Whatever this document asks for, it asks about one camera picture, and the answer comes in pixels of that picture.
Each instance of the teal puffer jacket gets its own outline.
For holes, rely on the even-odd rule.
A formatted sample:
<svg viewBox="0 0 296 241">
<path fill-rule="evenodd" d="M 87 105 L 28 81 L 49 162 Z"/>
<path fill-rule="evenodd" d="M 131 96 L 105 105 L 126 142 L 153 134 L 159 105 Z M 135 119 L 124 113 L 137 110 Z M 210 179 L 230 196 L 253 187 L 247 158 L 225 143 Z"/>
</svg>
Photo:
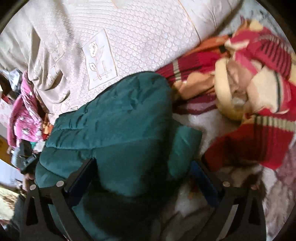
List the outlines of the teal puffer jacket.
<svg viewBox="0 0 296 241">
<path fill-rule="evenodd" d="M 73 208 L 81 224 L 94 240 L 149 240 L 151 221 L 187 174 L 201 136 L 173 120 L 165 78 L 137 73 L 57 119 L 36 182 L 52 186 L 94 157 L 97 176 Z"/>
</svg>

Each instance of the embroidered flower pattern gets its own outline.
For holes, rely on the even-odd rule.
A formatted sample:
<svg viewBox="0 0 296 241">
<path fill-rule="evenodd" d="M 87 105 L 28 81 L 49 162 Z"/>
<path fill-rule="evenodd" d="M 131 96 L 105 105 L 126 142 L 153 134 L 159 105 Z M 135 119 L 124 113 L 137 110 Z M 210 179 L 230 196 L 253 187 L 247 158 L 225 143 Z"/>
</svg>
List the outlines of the embroidered flower pattern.
<svg viewBox="0 0 296 241">
<path fill-rule="evenodd" d="M 58 47 L 60 43 L 58 39 L 54 39 L 53 37 L 50 37 L 47 42 L 47 48 L 49 53 L 58 52 Z"/>
<path fill-rule="evenodd" d="M 33 78 L 37 80 L 42 72 L 41 62 L 38 59 L 33 68 Z"/>
<path fill-rule="evenodd" d="M 70 92 L 64 93 L 63 96 L 64 96 L 64 100 L 61 103 L 53 105 L 53 110 L 55 113 L 57 113 L 57 115 L 60 115 L 62 113 L 66 113 L 69 111 L 73 111 L 73 110 L 78 110 L 78 106 L 71 105 L 72 101 L 71 101 Z"/>
<path fill-rule="evenodd" d="M 90 52 L 91 57 L 94 58 L 94 60 L 95 60 L 94 63 L 89 63 L 89 68 L 92 71 L 96 72 L 98 79 L 101 80 L 103 75 L 106 75 L 106 77 L 107 77 L 107 71 L 106 71 L 106 68 L 104 65 L 104 61 L 102 61 L 102 64 L 103 64 L 103 68 L 104 68 L 105 72 L 103 74 L 100 74 L 98 71 L 98 63 L 103 55 L 104 45 L 99 49 L 96 41 L 93 41 L 92 43 L 89 44 L 89 52 Z"/>
</svg>

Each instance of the pink jacket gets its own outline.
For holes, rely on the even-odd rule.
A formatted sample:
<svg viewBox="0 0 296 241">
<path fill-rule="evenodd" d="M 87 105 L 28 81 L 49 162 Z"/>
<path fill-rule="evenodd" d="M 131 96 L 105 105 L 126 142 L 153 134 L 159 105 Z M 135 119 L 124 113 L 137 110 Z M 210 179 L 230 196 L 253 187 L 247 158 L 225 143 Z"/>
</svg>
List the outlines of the pink jacket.
<svg viewBox="0 0 296 241">
<path fill-rule="evenodd" d="M 38 115 L 37 99 L 29 84 L 28 72 L 22 75 L 21 94 L 13 104 L 7 128 L 7 141 L 10 146 L 19 147 L 21 140 L 42 141 L 42 119 Z"/>
</svg>

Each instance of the fleece blanket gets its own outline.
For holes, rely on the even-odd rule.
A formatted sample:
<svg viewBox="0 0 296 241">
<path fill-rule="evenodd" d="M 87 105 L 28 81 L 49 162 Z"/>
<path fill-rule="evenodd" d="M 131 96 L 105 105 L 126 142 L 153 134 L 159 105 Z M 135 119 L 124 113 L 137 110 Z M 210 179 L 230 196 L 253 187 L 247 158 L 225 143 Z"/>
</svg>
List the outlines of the fleece blanket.
<svg viewBox="0 0 296 241">
<path fill-rule="evenodd" d="M 0 68 L 28 70 L 54 123 L 121 78 L 192 49 L 238 2 L 30 0 L 0 36 Z"/>
<path fill-rule="evenodd" d="M 218 35 L 236 31 L 241 24 L 242 17 L 258 20 L 274 34 L 284 39 L 292 51 L 289 41 L 275 19 L 255 0 L 242 1 L 232 16 L 222 24 Z M 197 158 L 204 154 L 217 137 L 236 130 L 240 125 L 221 115 L 218 110 L 201 115 L 174 114 L 173 117 L 182 124 L 203 132 Z M 294 143 L 295 135 L 282 166 L 275 171 L 259 164 L 253 164 L 228 166 L 216 173 L 222 181 L 228 181 L 232 186 L 256 187 L 259 190 L 266 219 L 267 240 L 275 238 L 295 205 L 296 145 Z M 234 217 L 235 212 L 234 209 L 230 216 Z M 155 230 L 158 232 L 155 240 L 167 240 L 168 237 L 170 240 L 188 240 L 200 232 L 211 213 L 212 209 L 207 205 L 198 186 L 188 178 L 164 208 L 159 219 L 155 220 Z"/>
</svg>

